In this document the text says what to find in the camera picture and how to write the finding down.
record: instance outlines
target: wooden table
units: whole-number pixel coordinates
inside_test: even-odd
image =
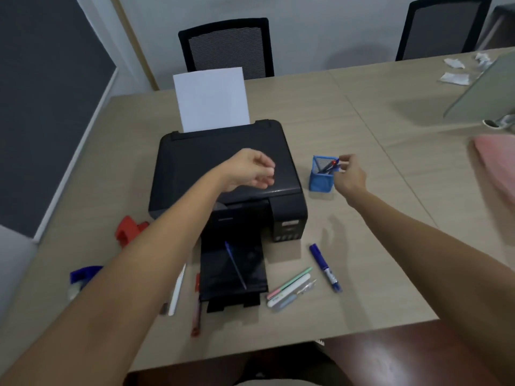
[[[470,54],[458,57],[474,62]],[[357,153],[371,192],[515,267],[515,219],[468,149],[471,136],[488,130],[441,119],[465,90],[437,81],[449,71],[443,58],[246,82],[252,121],[283,124],[309,209],[300,241],[274,244],[264,235],[268,284],[276,287],[307,266],[319,284],[278,314],[264,303],[204,314],[201,336],[192,339],[197,246],[176,315],[156,318],[133,370],[436,318],[340,195],[307,190],[314,154]],[[103,110],[0,330],[0,372],[66,307],[68,273],[119,252],[113,233],[120,219],[149,218],[159,140],[176,129],[173,90],[116,97]],[[313,242],[343,293],[326,283],[307,249]]]

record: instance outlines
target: left hand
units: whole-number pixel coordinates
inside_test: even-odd
[[[224,181],[223,190],[229,192],[241,185],[265,189],[274,184],[275,162],[266,154],[253,149],[241,149],[215,169]]]

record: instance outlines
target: office chair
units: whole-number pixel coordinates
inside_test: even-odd
[[[417,0],[408,8],[396,61],[473,51],[492,0]]]
[[[235,19],[179,31],[188,71],[243,68],[243,78],[274,76],[267,18]]]

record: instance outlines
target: pink towel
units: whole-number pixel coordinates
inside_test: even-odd
[[[493,184],[515,204],[515,135],[480,135],[474,145]]]

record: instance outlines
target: black printer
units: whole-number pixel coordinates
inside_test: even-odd
[[[260,150],[274,160],[275,183],[267,189],[241,186],[220,195],[201,234],[200,300],[208,312],[224,306],[259,305],[268,291],[261,230],[272,240],[302,237],[307,207],[282,126],[276,120],[161,138],[148,211],[157,219],[205,173],[242,148]],[[246,289],[241,285],[232,249]]]

